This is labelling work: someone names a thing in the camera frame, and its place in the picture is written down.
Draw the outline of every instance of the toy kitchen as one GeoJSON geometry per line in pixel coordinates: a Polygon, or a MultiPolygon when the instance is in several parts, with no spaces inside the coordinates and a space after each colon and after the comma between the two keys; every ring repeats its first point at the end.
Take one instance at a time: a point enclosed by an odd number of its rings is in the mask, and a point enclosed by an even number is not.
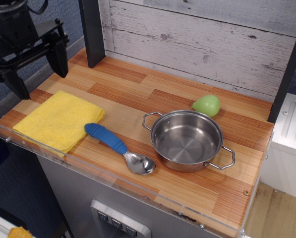
{"type": "Polygon", "coordinates": [[[79,3],[86,47],[0,117],[0,138],[37,155],[74,238],[245,237],[296,3],[79,3]]]}

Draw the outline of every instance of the whitewashed wood wall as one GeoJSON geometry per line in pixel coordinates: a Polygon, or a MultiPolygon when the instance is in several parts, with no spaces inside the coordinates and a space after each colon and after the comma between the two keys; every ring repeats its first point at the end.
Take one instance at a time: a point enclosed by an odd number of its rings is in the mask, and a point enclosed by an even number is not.
{"type": "Polygon", "coordinates": [[[107,56],[273,101],[296,0],[99,0],[107,56]]]}

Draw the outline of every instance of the wooden countertop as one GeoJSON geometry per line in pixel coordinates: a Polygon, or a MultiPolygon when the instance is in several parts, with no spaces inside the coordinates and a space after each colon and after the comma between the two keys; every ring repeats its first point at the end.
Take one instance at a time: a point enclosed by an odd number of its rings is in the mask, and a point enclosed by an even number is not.
{"type": "MultiPolygon", "coordinates": [[[[53,74],[30,94],[31,100],[21,101],[1,118],[0,125],[12,128],[58,90],[84,98],[104,108],[101,125],[122,139],[130,151],[152,158],[157,168],[150,175],[136,175],[121,155],[90,136],[83,138],[63,161],[85,173],[97,173],[98,167],[116,175],[120,178],[114,181],[118,189],[137,192],[188,222],[203,223],[228,236],[242,228],[274,126],[267,122],[271,103],[108,57],[88,68],[85,49],[68,66],[66,78],[53,74]],[[213,119],[223,131],[224,145],[235,151],[236,163],[223,171],[212,166],[195,173],[172,171],[160,162],[150,142],[150,131],[141,124],[142,117],[155,111],[165,114],[191,110],[192,103],[207,94],[220,99],[221,109],[213,119]],[[219,223],[226,224],[227,229],[219,223]]],[[[146,124],[151,126],[156,118],[148,117],[146,124]]],[[[225,150],[214,160],[218,166],[230,162],[231,153],[225,150]]],[[[99,176],[109,177],[105,173],[99,176]]]]}

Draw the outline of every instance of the green egg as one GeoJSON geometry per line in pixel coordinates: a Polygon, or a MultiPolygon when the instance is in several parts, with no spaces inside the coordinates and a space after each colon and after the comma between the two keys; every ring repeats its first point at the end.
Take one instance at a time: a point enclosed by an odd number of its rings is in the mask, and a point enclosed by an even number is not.
{"type": "Polygon", "coordinates": [[[206,95],[194,102],[192,108],[197,112],[213,117],[218,113],[220,106],[219,99],[216,96],[206,95]]]}

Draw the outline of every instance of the blue spoon handle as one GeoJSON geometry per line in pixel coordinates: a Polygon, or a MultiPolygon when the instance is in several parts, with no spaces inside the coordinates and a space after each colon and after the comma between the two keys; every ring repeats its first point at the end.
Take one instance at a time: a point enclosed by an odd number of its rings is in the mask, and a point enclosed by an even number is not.
{"type": "Polygon", "coordinates": [[[110,148],[122,155],[126,153],[128,150],[125,144],[122,142],[122,140],[120,140],[115,134],[107,130],[102,125],[95,123],[86,124],[85,131],[87,132],[87,134],[91,135],[96,139],[99,139],[100,141],[108,145],[110,148]]]}

